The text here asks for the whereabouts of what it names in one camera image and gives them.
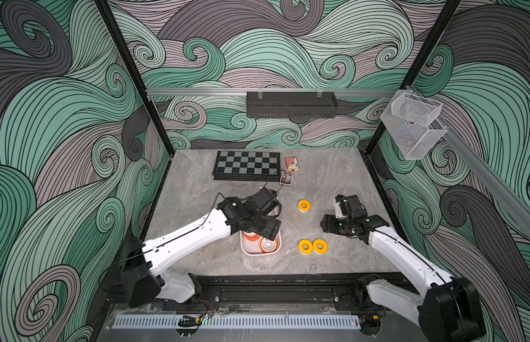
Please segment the white storage box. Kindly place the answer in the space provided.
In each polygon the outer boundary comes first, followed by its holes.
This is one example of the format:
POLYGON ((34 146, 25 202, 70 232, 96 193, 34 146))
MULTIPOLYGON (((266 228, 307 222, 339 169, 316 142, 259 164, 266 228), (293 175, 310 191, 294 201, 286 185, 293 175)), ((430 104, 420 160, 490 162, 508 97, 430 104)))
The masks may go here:
POLYGON ((248 257, 267 257, 279 252, 282 247, 282 234, 278 231, 275 240, 268 240, 256 233, 239 233, 242 252, 248 257))

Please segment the orange tape roll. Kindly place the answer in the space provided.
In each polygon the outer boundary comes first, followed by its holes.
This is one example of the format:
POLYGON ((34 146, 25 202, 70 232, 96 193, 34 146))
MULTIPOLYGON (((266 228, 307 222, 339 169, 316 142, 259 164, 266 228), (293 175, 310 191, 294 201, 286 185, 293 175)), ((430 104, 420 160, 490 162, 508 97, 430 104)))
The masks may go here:
POLYGON ((266 238, 263 238, 260 242, 260 250, 263 254, 269 254, 269 253, 274 253, 276 252, 277 248, 278 248, 278 244, 276 242, 276 240, 270 240, 270 239, 266 239, 266 238))
POLYGON ((254 232, 242 232, 242 236, 250 242, 259 241, 262 237, 254 232))

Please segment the yellow tape roll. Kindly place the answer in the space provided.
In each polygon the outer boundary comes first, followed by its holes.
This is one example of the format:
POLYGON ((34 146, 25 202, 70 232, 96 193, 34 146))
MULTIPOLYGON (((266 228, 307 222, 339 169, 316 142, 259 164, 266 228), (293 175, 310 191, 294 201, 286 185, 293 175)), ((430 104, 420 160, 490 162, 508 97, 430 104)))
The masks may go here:
POLYGON ((302 255, 311 255, 313 253, 313 242, 308 239, 302 239, 298 245, 299 253, 302 255))
POLYGON ((308 200, 302 199, 298 202, 298 210, 306 213, 311 209, 311 203, 308 200))
POLYGON ((318 255, 324 255, 328 251, 328 245, 323 239, 313 241, 313 252, 318 255))

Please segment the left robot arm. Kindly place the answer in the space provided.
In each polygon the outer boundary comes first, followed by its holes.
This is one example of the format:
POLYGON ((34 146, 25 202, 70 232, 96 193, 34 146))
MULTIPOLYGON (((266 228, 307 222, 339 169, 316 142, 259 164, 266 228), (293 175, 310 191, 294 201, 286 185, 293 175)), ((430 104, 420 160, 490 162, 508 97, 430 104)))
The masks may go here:
POLYGON ((281 222, 272 214, 281 209, 278 193, 261 188, 247 198, 217 194, 208 213, 196 221, 155 239, 135 239, 122 249, 120 277, 130 308, 163 299, 193 304, 202 287, 191 273, 168 274, 168 269, 193 252, 239 232, 273 240, 281 222))

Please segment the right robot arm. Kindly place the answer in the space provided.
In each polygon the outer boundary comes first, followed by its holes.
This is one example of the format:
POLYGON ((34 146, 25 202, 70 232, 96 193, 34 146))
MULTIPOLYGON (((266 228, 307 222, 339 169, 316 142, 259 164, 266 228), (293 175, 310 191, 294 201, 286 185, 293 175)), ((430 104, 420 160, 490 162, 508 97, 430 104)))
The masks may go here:
POLYGON ((356 195, 337 195, 335 213, 320 223, 326 233, 356 238, 388 259, 412 284, 413 292, 376 274, 360 278, 354 299, 363 309, 390 309, 420 328, 429 341, 473 341, 486 334, 475 285, 441 269, 402 239, 378 215, 369 215, 356 195))

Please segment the purple card box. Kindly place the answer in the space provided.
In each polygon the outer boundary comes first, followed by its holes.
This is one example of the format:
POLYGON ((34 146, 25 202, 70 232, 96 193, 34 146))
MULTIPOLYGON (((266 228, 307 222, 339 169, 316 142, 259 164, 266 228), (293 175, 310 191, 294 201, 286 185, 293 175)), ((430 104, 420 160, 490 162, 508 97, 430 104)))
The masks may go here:
POLYGON ((291 186, 294 179, 294 173, 286 170, 281 171, 281 177, 279 180, 280 185, 291 186))

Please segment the red card box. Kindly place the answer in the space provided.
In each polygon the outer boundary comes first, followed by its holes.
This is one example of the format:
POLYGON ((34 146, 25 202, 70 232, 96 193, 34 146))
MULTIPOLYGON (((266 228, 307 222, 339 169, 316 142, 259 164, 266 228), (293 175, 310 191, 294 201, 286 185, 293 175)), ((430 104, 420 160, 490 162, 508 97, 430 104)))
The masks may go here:
POLYGON ((296 157, 286 157, 285 158, 286 163, 286 171, 287 172, 298 172, 300 171, 299 167, 299 161, 296 157))

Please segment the black chessboard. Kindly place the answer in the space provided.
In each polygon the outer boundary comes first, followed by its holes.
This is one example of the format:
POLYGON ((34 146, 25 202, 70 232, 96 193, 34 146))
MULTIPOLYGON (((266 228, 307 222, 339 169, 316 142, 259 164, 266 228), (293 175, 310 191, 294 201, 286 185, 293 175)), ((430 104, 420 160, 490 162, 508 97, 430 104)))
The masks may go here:
POLYGON ((248 150, 219 151, 212 175, 214 180, 279 182, 280 154, 248 150))

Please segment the clear acrylic bin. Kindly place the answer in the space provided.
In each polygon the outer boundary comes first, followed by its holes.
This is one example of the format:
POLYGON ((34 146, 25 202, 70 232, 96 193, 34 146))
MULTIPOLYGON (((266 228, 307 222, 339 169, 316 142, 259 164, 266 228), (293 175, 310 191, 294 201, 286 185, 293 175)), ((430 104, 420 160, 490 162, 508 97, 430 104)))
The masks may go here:
POLYGON ((381 122, 406 160, 420 160, 446 134, 438 121, 443 104, 413 91, 395 93, 381 122))

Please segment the white perforated strip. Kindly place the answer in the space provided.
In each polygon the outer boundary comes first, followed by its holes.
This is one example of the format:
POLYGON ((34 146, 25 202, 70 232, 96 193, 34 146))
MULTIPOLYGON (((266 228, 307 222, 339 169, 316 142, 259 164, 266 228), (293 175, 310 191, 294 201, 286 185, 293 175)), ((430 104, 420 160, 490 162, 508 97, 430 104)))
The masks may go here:
MULTIPOLYGON (((117 316, 112 329, 179 329, 182 316, 131 314, 117 316)), ((359 318, 352 315, 243 314, 205 319, 201 329, 331 329, 359 330, 359 318)))

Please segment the black wall shelf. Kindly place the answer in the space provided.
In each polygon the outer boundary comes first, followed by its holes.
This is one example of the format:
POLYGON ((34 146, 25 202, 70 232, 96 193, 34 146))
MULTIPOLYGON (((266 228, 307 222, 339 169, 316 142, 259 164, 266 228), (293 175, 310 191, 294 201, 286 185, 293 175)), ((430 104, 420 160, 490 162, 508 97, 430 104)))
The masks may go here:
POLYGON ((334 118, 339 103, 333 92, 326 91, 254 91, 246 94, 249 118, 288 118, 305 121, 334 118))

